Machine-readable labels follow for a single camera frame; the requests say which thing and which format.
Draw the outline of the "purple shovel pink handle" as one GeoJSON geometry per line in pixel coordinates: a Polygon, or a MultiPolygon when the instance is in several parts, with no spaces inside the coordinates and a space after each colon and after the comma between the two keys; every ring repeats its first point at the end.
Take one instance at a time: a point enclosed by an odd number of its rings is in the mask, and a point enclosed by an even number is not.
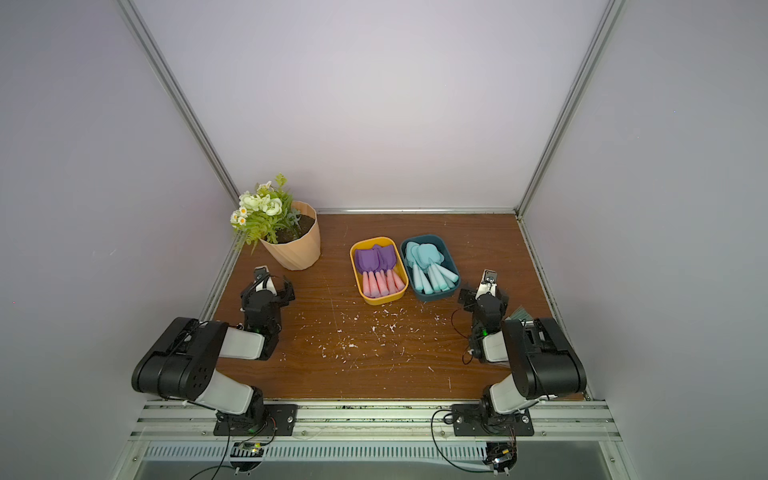
{"type": "Polygon", "coordinates": [[[378,270],[379,260],[374,249],[357,249],[354,258],[359,273],[375,273],[378,270]]]}
{"type": "Polygon", "coordinates": [[[377,287],[379,289],[380,296],[381,297],[388,296],[389,295],[389,288],[388,288],[387,280],[386,280],[386,277],[385,277],[384,273],[381,270],[379,270],[379,271],[376,271],[374,273],[374,275],[375,275],[375,278],[376,278],[377,287]]]}
{"type": "Polygon", "coordinates": [[[373,272],[368,272],[368,282],[369,282],[369,287],[370,287],[369,296],[371,298],[379,298],[380,297],[380,289],[378,287],[378,283],[377,283],[375,274],[373,272]]]}
{"type": "Polygon", "coordinates": [[[394,281],[392,270],[391,269],[387,270],[385,275],[386,275],[386,283],[387,283],[389,294],[390,295],[395,294],[398,291],[398,289],[394,281]]]}
{"type": "Polygon", "coordinates": [[[376,251],[379,260],[379,267],[377,271],[381,270],[385,275],[387,270],[394,270],[394,266],[396,265],[394,247],[392,245],[375,245],[373,249],[376,251]]]}
{"type": "Polygon", "coordinates": [[[404,290],[405,289],[405,283],[403,282],[403,280],[401,279],[401,277],[397,274],[397,272],[395,270],[392,270],[392,277],[393,277],[393,282],[394,282],[397,290],[398,291],[404,290]]]}
{"type": "Polygon", "coordinates": [[[371,297],[371,288],[370,288],[370,280],[368,276],[368,272],[362,273],[362,286],[363,286],[363,294],[365,297],[372,298],[371,297]]]}

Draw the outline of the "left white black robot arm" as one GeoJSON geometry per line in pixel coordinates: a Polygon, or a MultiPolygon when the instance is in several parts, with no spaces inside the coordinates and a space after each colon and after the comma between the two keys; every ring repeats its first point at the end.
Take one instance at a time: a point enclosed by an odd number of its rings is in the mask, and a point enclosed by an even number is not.
{"type": "Polygon", "coordinates": [[[240,294],[243,322],[177,317],[135,367],[134,391],[165,399],[181,399],[212,409],[226,419],[252,424],[264,417],[263,393],[217,370],[220,359],[266,361],[282,331],[281,311],[295,300],[292,283],[282,286],[265,266],[240,294]]]}

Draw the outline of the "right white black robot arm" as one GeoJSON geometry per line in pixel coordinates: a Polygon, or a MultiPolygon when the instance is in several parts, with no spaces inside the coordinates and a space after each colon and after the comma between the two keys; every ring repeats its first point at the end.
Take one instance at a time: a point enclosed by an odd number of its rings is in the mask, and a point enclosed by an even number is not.
{"type": "Polygon", "coordinates": [[[486,364],[509,367],[509,374],[488,386],[481,411],[488,417],[509,416],[542,397],[582,394],[586,370],[560,325],[553,318],[509,315],[509,296],[494,270],[483,271],[477,288],[460,291],[462,308],[471,314],[468,353],[486,364]]]}

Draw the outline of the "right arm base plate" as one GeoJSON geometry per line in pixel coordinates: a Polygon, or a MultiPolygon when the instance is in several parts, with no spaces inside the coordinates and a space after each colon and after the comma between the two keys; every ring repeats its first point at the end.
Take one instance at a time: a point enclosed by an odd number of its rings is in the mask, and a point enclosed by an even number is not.
{"type": "Polygon", "coordinates": [[[528,409],[509,414],[495,412],[480,403],[453,404],[450,408],[454,435],[459,437],[534,435],[533,422],[528,409]]]}

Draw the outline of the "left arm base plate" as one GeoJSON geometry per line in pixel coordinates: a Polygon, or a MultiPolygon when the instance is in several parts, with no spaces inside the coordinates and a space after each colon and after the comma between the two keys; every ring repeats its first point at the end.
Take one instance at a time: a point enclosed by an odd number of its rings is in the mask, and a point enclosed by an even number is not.
{"type": "Polygon", "coordinates": [[[298,405],[278,402],[256,406],[244,414],[216,413],[214,436],[291,436],[298,405]]]}

